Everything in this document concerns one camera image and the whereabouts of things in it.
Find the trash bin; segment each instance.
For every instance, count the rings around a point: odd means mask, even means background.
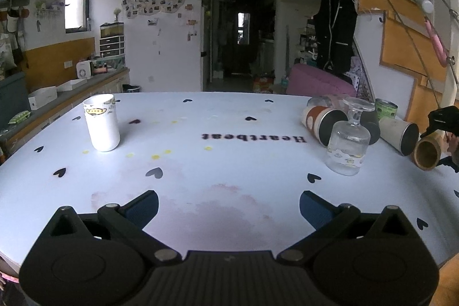
[[[123,93],[139,93],[140,91],[141,91],[141,87],[138,85],[123,84],[122,86]]]

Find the wooden panel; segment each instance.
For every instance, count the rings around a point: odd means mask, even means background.
[[[397,12],[408,17],[415,23],[424,25],[424,14],[418,4],[411,0],[390,0]],[[387,0],[359,0],[359,9],[384,9],[392,11],[393,8]]]
[[[28,68],[21,64],[26,74],[29,91],[47,86],[58,86],[77,78],[75,65],[81,59],[88,58],[94,52],[94,38],[76,39],[34,48],[25,52]],[[64,62],[72,60],[73,66],[64,68]]]
[[[442,94],[437,93],[437,97],[441,102]],[[459,100],[454,105],[459,108]],[[437,108],[433,91],[419,85],[416,80],[405,120],[416,123],[419,131],[424,132],[429,125],[428,114]]]
[[[444,81],[446,77],[446,68],[439,64],[430,39],[410,28],[409,34],[412,36],[424,60],[429,75],[433,79]],[[391,18],[386,18],[384,23],[383,46],[380,62],[383,65],[395,69],[402,67],[408,71],[413,71],[413,77],[416,77],[416,73],[426,75],[421,61],[419,60],[419,56],[405,28],[401,23]]]

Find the pink handle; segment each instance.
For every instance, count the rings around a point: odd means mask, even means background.
[[[435,51],[435,55],[437,55],[437,59],[440,65],[442,67],[446,67],[448,65],[448,57],[443,48],[442,42],[440,41],[440,37],[434,32],[432,24],[428,19],[425,19],[425,28],[427,30],[427,34],[429,35],[432,41],[432,46]]]

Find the can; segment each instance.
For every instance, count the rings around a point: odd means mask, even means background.
[[[303,111],[303,125],[325,147],[328,146],[333,126],[338,121],[347,121],[347,115],[340,109],[317,105],[308,106]]]
[[[375,108],[378,114],[378,119],[381,119],[383,117],[395,118],[398,106],[392,102],[388,102],[383,99],[376,99]]]

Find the photo collage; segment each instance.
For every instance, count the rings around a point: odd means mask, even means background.
[[[122,0],[122,10],[128,19],[138,15],[153,15],[158,12],[174,13],[185,0]]]

